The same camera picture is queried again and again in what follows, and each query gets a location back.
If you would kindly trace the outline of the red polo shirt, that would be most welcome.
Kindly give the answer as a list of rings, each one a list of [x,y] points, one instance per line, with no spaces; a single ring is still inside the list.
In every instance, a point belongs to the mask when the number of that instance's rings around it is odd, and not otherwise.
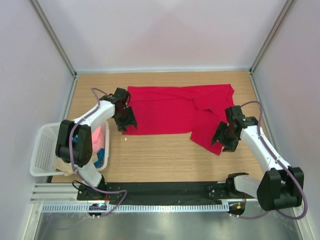
[[[137,127],[125,135],[168,135],[190,133],[190,139],[209,152],[220,155],[222,144],[212,143],[225,110],[234,105],[230,84],[196,86],[129,86],[129,105]]]

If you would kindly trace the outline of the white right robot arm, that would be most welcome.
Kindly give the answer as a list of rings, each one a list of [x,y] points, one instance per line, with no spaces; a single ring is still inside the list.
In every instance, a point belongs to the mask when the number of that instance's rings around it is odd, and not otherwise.
[[[226,122],[220,122],[211,140],[223,152],[235,152],[239,142],[246,144],[264,171],[261,180],[247,173],[230,174],[227,178],[233,191],[250,195],[266,211],[279,211],[305,204],[304,172],[292,167],[266,138],[261,122],[246,117],[239,105],[225,109]]]

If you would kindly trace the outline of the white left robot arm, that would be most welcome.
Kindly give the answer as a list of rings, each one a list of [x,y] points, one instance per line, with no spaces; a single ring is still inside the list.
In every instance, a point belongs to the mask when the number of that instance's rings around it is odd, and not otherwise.
[[[102,97],[96,93],[102,92],[100,89],[92,88],[91,91],[96,97],[96,105],[82,116],[60,123],[55,155],[71,164],[84,185],[106,194],[104,177],[91,162],[92,133],[108,119],[114,119],[119,132],[126,132],[130,126],[137,128],[138,124],[129,106],[131,94],[126,89],[118,87],[114,93],[105,93]]]

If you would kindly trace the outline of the pink t shirt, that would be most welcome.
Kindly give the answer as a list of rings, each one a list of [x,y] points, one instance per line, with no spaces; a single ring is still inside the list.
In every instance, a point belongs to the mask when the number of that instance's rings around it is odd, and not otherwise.
[[[92,151],[97,154],[100,149],[105,148],[105,131],[102,126],[99,126],[91,135]]]

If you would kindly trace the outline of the blue t shirt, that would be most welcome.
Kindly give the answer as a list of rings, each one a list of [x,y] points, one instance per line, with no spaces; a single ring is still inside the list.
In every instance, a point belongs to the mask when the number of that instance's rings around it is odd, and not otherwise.
[[[93,153],[92,148],[92,138],[89,140],[88,136],[84,137],[84,139],[79,139],[78,135],[72,138],[72,154],[73,154],[73,162],[75,165],[79,167],[83,167],[90,161]],[[98,160],[94,163],[96,168],[99,168],[104,163],[105,157],[105,148],[99,150],[97,154]]]

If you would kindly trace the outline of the beige t shirt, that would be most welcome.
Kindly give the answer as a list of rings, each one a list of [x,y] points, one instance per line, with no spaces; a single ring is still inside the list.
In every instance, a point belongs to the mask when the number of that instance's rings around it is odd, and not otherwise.
[[[85,174],[85,171],[92,172],[96,167],[94,165],[95,162],[98,161],[97,154],[93,154],[88,162],[88,164],[84,165],[83,167],[76,166],[75,168],[81,173]],[[65,177],[75,175],[76,172],[73,170],[71,163],[64,162],[62,158],[56,157],[55,161],[53,162],[53,169],[56,171],[60,171],[63,173]]]

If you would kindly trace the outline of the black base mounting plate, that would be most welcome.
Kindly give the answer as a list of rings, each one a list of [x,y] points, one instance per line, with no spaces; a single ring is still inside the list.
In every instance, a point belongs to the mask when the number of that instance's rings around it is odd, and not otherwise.
[[[134,206],[215,205],[222,200],[253,198],[218,181],[107,183],[104,190],[114,194],[95,191],[83,183],[75,188],[78,201],[108,201],[111,205],[116,205],[122,198],[122,205]]]

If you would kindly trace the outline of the white plastic laundry basket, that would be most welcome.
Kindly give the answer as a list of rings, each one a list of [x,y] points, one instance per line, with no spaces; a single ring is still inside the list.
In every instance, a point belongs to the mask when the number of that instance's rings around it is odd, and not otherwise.
[[[62,176],[64,172],[54,169],[57,159],[56,145],[60,123],[43,125],[35,139],[29,172],[34,177]]]

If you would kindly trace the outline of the aluminium frame rail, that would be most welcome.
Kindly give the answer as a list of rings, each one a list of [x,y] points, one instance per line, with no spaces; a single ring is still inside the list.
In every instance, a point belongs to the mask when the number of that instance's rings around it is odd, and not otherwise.
[[[37,183],[32,191],[31,203],[59,203],[76,201],[78,190],[71,183]]]

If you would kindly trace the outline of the right aluminium corner post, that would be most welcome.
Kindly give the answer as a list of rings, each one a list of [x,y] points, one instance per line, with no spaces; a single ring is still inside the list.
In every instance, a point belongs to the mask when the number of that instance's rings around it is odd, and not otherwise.
[[[251,76],[253,75],[254,71],[257,69],[262,58],[264,57],[264,55],[267,52],[270,45],[272,44],[273,40],[275,39],[277,33],[279,32],[286,17],[290,13],[290,11],[293,8],[293,6],[295,5],[295,3],[296,3],[296,0],[286,0],[284,2],[284,5],[282,6],[280,12],[278,13],[270,31],[268,32],[261,48],[259,49],[257,56],[255,57],[251,67],[249,68],[249,74]]]

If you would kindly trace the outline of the aluminium corner post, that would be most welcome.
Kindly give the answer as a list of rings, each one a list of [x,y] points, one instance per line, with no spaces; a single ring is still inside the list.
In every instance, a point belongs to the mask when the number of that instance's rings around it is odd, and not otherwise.
[[[296,3],[296,0],[286,0],[284,2],[284,5],[282,6],[280,12],[278,13],[270,31],[268,32],[261,48],[259,49],[257,56],[255,57],[251,67],[249,68],[249,74],[251,76],[253,75],[254,71],[257,69],[262,58],[264,57],[264,55],[267,52],[270,45],[272,44],[273,40],[275,39],[277,33],[279,32],[286,17],[290,13],[290,11],[293,8],[293,6],[295,5],[295,3]]]
[[[44,10],[42,9],[38,0],[29,0],[29,3],[33,7],[36,15],[38,16],[41,24],[43,25],[45,31],[47,32],[49,38],[51,39],[53,45],[55,46],[57,52],[61,56],[63,62],[65,63],[66,67],[68,68],[69,72],[75,78],[77,76],[77,72],[75,71],[70,59],[67,56],[61,42],[59,41],[52,25],[50,24]]]

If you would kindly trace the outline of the left aluminium corner post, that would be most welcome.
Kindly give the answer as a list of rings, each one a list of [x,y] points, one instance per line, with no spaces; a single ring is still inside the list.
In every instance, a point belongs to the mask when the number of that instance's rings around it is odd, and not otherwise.
[[[51,39],[53,45],[55,46],[57,52],[61,56],[63,62],[65,63],[66,67],[68,68],[69,72],[75,78],[77,76],[77,72],[75,71],[70,59],[67,56],[61,42],[59,41],[52,25],[50,24],[44,10],[42,9],[38,0],[29,0],[29,3],[33,7],[36,15],[38,16],[41,24],[43,25],[45,31],[47,32],[49,38]]]

